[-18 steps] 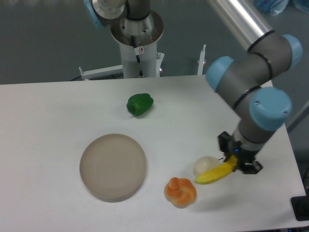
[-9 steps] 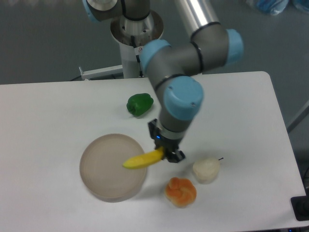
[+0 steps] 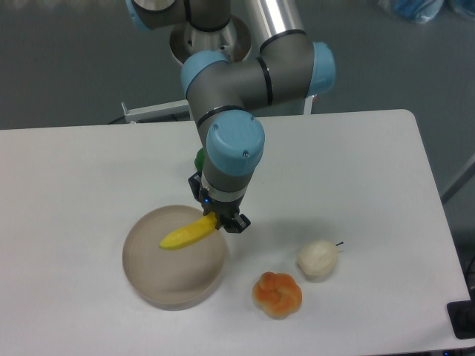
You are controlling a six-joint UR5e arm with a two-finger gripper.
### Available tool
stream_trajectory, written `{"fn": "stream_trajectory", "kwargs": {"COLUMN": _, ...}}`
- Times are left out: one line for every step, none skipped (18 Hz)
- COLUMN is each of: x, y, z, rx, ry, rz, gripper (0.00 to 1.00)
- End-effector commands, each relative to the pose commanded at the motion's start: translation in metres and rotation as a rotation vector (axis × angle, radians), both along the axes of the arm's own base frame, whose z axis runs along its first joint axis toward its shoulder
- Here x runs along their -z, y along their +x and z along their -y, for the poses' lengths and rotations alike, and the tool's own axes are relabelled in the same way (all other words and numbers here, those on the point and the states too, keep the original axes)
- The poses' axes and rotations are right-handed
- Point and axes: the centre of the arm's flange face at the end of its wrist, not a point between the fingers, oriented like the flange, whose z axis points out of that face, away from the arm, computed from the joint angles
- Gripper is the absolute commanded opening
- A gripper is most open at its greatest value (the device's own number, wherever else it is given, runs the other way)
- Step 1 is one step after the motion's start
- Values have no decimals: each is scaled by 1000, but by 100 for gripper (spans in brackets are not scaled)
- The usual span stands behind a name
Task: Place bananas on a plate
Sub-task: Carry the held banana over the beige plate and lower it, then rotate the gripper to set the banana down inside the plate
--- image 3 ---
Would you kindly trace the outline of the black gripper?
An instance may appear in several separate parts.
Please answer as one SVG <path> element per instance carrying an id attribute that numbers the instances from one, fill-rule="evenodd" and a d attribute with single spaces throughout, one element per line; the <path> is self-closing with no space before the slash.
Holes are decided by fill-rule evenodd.
<path id="1" fill-rule="evenodd" d="M 243 197 L 223 202 L 209 195 L 205 188 L 201 188 L 202 174 L 197 171 L 188 178 L 188 183 L 194 199 L 201 203 L 203 214 L 215 213 L 217 218 L 216 229 L 223 228 L 229 233 L 240 234 L 250 226 L 250 220 L 240 213 L 240 204 Z"/>

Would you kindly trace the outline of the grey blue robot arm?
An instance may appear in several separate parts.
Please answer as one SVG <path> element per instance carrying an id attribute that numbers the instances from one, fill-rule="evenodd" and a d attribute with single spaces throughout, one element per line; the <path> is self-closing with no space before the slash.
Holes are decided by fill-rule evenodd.
<path id="1" fill-rule="evenodd" d="M 293 1 L 247 1 L 259 54 L 233 62 L 217 36 L 232 27 L 229 1 L 128 1 L 135 25 L 191 31 L 180 80 L 205 154 L 189 179 L 194 198 L 215 227 L 240 233 L 250 224 L 240 204 L 263 155 L 265 134 L 253 110 L 329 91 L 335 60 L 312 42 Z"/>

